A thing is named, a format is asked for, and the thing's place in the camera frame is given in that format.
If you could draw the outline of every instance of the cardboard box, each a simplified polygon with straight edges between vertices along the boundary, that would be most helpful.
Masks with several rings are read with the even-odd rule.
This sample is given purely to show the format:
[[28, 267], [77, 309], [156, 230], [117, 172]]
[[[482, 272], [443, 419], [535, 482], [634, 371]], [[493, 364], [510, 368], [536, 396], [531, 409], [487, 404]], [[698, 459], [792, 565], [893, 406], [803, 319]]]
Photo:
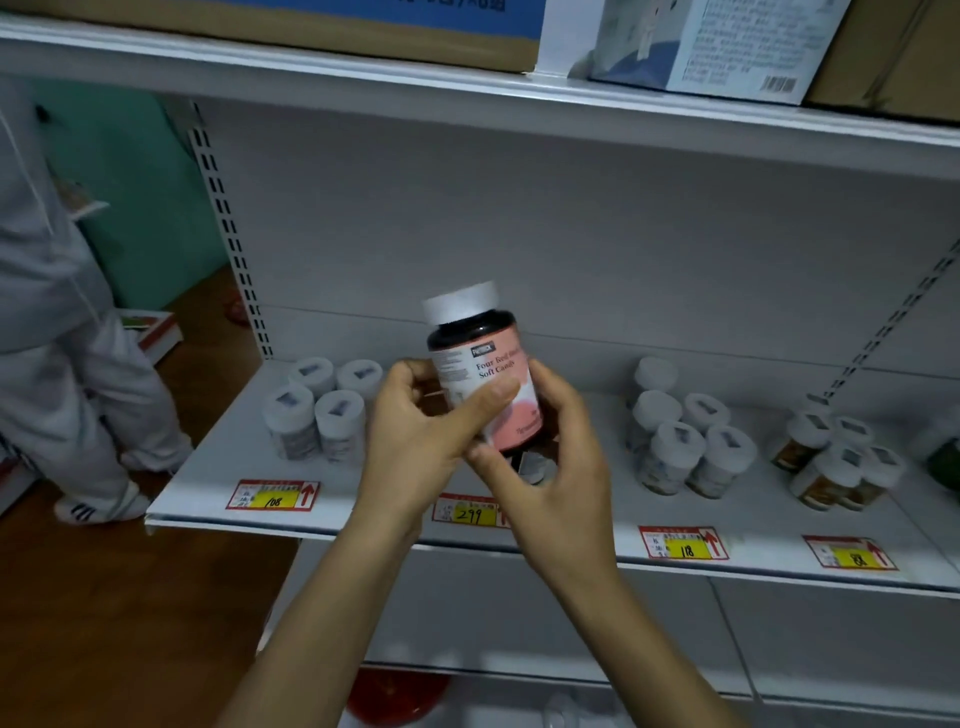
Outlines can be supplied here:
[[799, 104], [850, 0], [607, 0], [594, 81]]
[[365, 56], [533, 70], [546, 0], [0, 0], [0, 8]]
[[960, 121], [958, 37], [958, 0], [855, 0], [805, 103]]

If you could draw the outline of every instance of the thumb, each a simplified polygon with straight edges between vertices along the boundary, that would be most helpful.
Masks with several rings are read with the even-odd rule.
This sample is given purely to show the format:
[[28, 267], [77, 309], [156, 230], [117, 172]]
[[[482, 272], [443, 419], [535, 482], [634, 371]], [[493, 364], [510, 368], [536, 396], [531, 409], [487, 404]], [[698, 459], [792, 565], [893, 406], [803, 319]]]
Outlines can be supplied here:
[[438, 421], [438, 430], [450, 455], [459, 456], [480, 430], [493, 422], [514, 400], [520, 383], [513, 376], [498, 376], [467, 397]]
[[511, 514], [517, 512], [519, 502], [531, 491], [536, 490], [520, 479], [507, 462], [507, 458], [486, 443], [474, 443], [464, 453], [464, 458], [480, 479], [487, 484], [493, 497], [503, 506], [510, 518], [513, 517]]

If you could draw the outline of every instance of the brown cardboard box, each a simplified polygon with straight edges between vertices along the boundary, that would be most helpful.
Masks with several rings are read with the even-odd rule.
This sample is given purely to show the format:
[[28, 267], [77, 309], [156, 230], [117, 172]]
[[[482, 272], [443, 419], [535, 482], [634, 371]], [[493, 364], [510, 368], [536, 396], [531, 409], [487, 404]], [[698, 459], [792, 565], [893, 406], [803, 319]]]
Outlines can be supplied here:
[[960, 121], [960, 0], [855, 0], [804, 103]]
[[[545, 0], [524, 2], [545, 4]], [[228, 0], [0, 0], [0, 9], [194, 36], [499, 71], [533, 70], [540, 49], [538, 40], [520, 35], [442, 30], [328, 12], [234, 5]]]

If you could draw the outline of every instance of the sneaker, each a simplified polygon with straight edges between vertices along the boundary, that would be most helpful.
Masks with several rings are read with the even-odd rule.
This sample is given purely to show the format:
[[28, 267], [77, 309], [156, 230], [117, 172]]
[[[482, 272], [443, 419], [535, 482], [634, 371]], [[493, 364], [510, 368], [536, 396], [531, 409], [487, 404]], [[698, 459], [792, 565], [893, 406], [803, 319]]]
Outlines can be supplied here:
[[127, 491], [110, 508], [91, 505], [71, 496], [64, 496], [54, 504], [54, 516], [67, 525], [97, 525], [119, 521], [133, 521], [147, 512], [150, 499], [140, 493], [135, 483], [127, 484]]

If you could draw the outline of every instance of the brand logo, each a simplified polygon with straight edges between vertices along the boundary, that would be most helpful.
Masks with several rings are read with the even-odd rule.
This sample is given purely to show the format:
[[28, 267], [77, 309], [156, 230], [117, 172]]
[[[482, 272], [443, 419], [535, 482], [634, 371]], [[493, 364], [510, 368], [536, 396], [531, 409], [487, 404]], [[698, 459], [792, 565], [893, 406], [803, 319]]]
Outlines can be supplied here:
[[470, 353], [473, 354], [473, 358], [495, 351], [496, 345], [493, 343], [493, 341], [488, 341], [486, 344], [478, 344], [475, 347], [470, 347]]

